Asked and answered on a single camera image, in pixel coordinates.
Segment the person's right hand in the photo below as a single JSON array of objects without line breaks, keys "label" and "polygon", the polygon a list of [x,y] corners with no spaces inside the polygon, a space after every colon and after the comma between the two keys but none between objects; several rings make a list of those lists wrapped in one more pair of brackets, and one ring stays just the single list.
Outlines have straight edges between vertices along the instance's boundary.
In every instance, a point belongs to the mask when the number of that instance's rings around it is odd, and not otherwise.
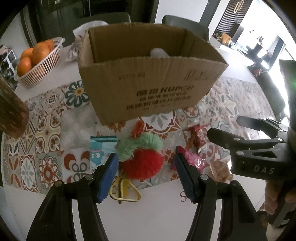
[{"label": "person's right hand", "polygon": [[[270,214],[274,215],[278,207],[278,196],[282,188],[281,181],[272,181],[267,180],[265,185],[265,200],[264,200],[264,209]],[[295,182],[292,182],[292,188],[285,196],[286,203],[291,203],[291,211],[295,210]]]}]

